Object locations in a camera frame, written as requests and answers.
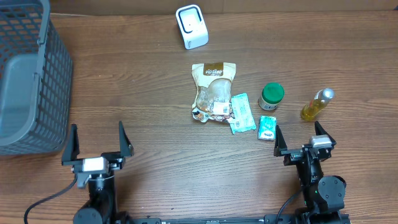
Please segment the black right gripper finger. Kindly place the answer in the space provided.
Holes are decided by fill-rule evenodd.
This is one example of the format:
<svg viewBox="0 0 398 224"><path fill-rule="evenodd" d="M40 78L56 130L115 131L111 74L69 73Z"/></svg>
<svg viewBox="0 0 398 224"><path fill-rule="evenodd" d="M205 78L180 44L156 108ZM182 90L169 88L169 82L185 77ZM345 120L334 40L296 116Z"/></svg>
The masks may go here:
<svg viewBox="0 0 398 224"><path fill-rule="evenodd" d="M334 148L334 146L336 145L336 141L323 129L323 127L318 121L315 121L314 125L315 125L316 135L317 136L327 135L331 141L331 148Z"/></svg>
<svg viewBox="0 0 398 224"><path fill-rule="evenodd" d="M283 134L279 125L275 128L275 146L274 146L274 156L280 157L284 155L284 151L286 151L287 145L285 143Z"/></svg>

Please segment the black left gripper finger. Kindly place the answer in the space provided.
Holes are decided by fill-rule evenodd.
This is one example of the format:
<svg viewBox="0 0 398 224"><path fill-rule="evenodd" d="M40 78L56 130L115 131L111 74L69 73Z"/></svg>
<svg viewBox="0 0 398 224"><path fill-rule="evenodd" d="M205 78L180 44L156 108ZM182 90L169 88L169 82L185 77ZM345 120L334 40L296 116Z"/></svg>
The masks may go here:
<svg viewBox="0 0 398 224"><path fill-rule="evenodd" d="M74 163L77 161L77 156L80 153L77 129L78 128L76 124L71 125L68 142L62 155L63 166L74 165Z"/></svg>
<svg viewBox="0 0 398 224"><path fill-rule="evenodd" d="M134 148L125 132L122 121L119 121L119 147L121 156L131 157L134 155Z"/></svg>

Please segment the yellow dish soap bottle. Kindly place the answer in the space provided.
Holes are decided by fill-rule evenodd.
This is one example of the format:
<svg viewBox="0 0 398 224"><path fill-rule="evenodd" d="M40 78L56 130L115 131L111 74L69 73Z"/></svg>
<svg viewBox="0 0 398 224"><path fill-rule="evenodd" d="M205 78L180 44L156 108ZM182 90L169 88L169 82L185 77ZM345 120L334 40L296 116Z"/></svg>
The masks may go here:
<svg viewBox="0 0 398 224"><path fill-rule="evenodd" d="M302 108L300 112L301 118L306 121L314 120L319 112L329 104L334 96L335 92L331 88L325 88L318 91L314 99Z"/></svg>

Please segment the small teal tissue pack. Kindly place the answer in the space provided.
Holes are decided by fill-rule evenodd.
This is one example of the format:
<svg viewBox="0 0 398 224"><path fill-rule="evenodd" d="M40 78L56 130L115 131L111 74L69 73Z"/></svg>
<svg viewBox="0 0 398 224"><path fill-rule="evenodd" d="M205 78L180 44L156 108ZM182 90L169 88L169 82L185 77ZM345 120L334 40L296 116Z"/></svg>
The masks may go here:
<svg viewBox="0 0 398 224"><path fill-rule="evenodd" d="M257 138L265 141L274 141L276 126L277 126L276 117L261 116L259 119L259 130Z"/></svg>

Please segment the teal wet wipes pack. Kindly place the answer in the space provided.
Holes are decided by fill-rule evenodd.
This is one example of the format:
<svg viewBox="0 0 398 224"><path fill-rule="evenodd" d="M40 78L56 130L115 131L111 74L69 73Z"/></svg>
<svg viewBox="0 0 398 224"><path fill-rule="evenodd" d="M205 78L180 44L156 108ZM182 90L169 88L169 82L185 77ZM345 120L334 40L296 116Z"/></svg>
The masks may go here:
<svg viewBox="0 0 398 224"><path fill-rule="evenodd" d="M247 93L233 96L231 106L235 115L234 121L230 124L233 134L256 129Z"/></svg>

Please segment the green lid jar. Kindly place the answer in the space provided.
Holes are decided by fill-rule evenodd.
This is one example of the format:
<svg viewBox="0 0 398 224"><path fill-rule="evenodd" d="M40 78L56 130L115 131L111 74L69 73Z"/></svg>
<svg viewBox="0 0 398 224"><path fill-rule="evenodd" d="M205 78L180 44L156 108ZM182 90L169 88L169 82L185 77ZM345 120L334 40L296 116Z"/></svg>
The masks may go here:
<svg viewBox="0 0 398 224"><path fill-rule="evenodd" d="M283 100L285 91L280 83L268 83L261 91L258 99L259 106L266 111L275 110Z"/></svg>

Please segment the brown snack bag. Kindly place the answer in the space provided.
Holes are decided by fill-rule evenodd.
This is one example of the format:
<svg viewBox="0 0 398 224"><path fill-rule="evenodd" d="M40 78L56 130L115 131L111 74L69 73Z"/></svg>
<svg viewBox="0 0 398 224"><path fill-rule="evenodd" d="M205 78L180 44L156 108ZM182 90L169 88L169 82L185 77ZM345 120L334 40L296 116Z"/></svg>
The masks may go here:
<svg viewBox="0 0 398 224"><path fill-rule="evenodd" d="M202 123L217 121L233 123L231 87L236 64L229 62L197 63L192 65L192 77L197 94L192 104L193 119Z"/></svg>

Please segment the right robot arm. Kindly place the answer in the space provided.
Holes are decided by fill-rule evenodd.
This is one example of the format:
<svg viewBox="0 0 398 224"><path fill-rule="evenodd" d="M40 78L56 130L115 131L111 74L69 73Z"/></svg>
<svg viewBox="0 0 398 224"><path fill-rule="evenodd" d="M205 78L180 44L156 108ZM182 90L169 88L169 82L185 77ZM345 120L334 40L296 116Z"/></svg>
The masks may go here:
<svg viewBox="0 0 398 224"><path fill-rule="evenodd" d="M300 190L294 193L279 209L274 223L350 223L348 215L340 213L345 207L346 181L338 175L325 176L321 162L331 157L336 141L314 123L315 135L300 149L289 149L279 126L275 127L274 156L283 157L285 166L297 168ZM305 207L292 215L282 217L286 206L303 195Z"/></svg>

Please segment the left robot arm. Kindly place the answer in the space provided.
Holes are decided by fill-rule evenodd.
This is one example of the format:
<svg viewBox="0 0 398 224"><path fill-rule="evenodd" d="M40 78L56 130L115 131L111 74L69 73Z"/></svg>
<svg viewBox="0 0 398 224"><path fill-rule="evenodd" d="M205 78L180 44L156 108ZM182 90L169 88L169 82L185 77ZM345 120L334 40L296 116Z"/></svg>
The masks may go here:
<svg viewBox="0 0 398 224"><path fill-rule="evenodd" d="M134 148L119 122L119 151L104 152L98 157L77 158L80 153L77 125L72 124L62 165L71 166L79 189L88 187L89 199L76 212L73 223L129 223L128 212L120 212L116 197L114 172L121 170Z"/></svg>

